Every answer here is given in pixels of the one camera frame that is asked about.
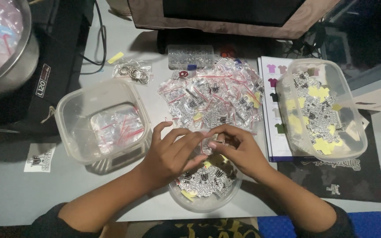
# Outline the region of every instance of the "mouse pad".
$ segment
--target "mouse pad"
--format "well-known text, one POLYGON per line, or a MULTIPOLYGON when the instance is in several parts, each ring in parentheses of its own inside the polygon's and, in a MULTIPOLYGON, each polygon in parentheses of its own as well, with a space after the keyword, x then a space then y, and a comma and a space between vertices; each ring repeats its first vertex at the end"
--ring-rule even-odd
POLYGON ((320 160, 277 163, 277 170, 308 191, 322 198, 381 203, 381 170, 371 115, 359 110, 368 120, 365 128, 367 150, 358 158, 327 163, 320 160))

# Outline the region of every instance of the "left hand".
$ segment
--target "left hand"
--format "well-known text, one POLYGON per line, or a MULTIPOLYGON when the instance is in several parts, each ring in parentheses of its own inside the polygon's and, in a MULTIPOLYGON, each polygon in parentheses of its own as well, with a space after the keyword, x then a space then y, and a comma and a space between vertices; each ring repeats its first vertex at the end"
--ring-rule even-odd
POLYGON ((188 160, 193 149, 206 138, 201 132, 191 132, 184 128, 172 129, 161 139, 161 131, 172 124, 173 122, 161 122, 154 127, 148 154, 135 167, 152 189, 164 187, 208 158, 206 155, 198 155, 188 160))

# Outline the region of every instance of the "metal bowl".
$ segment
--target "metal bowl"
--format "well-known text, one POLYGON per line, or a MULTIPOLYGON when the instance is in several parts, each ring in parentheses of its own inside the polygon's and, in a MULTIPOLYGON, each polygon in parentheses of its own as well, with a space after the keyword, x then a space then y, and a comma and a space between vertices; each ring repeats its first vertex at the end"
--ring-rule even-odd
POLYGON ((0 67, 0 98, 18 89, 34 73, 39 46, 32 33, 32 16, 27 0, 12 2, 22 15, 23 31, 17 47, 8 60, 0 67))

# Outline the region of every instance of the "plastic container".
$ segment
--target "plastic container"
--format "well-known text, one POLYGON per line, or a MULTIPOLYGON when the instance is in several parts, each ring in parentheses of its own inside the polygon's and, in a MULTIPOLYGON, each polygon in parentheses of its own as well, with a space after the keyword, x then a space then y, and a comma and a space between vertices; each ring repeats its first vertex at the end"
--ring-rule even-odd
POLYGON ((335 63, 321 59, 294 60, 287 72, 279 78, 276 92, 279 110, 286 126, 285 133, 295 155, 306 152, 326 162, 341 162, 355 159, 367 149, 367 137, 360 115, 355 108, 346 79, 335 63), (301 85, 302 81, 299 81, 299 78, 294 79, 293 76, 301 72, 307 72, 311 80, 310 85, 316 81, 320 85, 314 88, 301 85), (325 101, 331 102, 331 108, 325 106, 321 109, 314 106, 319 103, 326 104, 325 101), (312 112, 310 117, 306 116, 307 112, 312 112), (317 126, 321 125, 317 123, 319 115, 327 120, 336 120, 327 130, 323 128, 321 132, 313 133, 313 128, 317 130, 317 126), (334 137, 330 143, 326 143, 322 137, 328 133, 334 137))
POLYGON ((148 147, 145 145, 150 140, 151 121, 135 86, 125 80, 110 79, 64 96, 58 103, 55 118, 68 156, 81 164, 92 164, 120 156, 124 160, 131 160, 141 158, 147 152, 148 147), (130 127, 124 127, 126 115, 131 113, 134 114, 134 119, 127 123, 138 125, 140 130, 137 133, 129 131, 130 127), (115 121, 107 129, 119 128, 117 131, 113 129, 110 136, 113 141, 121 143, 110 147, 107 152, 101 147, 95 120, 98 116, 108 118, 114 114, 124 121, 115 121), (127 143, 122 140, 121 135, 118 140, 114 138, 115 132, 127 134, 127 143))
POLYGON ((214 49, 211 45, 169 45, 170 69, 195 70, 213 67, 214 49))
POLYGON ((194 213, 209 213, 225 206, 235 197, 241 187, 242 177, 243 174, 241 171, 237 170, 236 179, 232 182, 232 188, 227 195, 223 197, 219 197, 217 194, 213 193, 209 197, 193 197, 193 201, 190 201, 182 194, 182 190, 176 184, 176 181, 172 181, 168 185, 168 191, 177 204, 183 208, 194 213))

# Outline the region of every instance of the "t-shirt icon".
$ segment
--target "t-shirt icon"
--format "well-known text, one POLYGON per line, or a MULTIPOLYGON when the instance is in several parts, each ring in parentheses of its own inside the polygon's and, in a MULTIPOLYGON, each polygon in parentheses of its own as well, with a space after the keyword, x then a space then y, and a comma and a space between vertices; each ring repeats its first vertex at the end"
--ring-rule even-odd
POLYGON ((270 82, 270 86, 272 88, 275 88, 276 87, 276 83, 277 83, 277 79, 275 79, 275 78, 269 78, 268 82, 270 82))
POLYGON ((270 93, 270 96, 273 98, 273 102, 278 102, 278 97, 276 93, 270 93))
POLYGON ((284 124, 277 123, 274 127, 277 128, 278 134, 284 134, 284 124))
POLYGON ((274 117, 280 118, 280 112, 279 112, 278 108, 273 108, 272 111, 274 112, 274 117))
POLYGON ((287 67, 284 65, 281 65, 278 67, 278 69, 280 70, 280 74, 284 74, 284 73, 286 73, 287 67))
POLYGON ((268 68, 269 73, 271 73, 271 74, 276 73, 276 66, 274 64, 268 64, 267 68, 268 68))

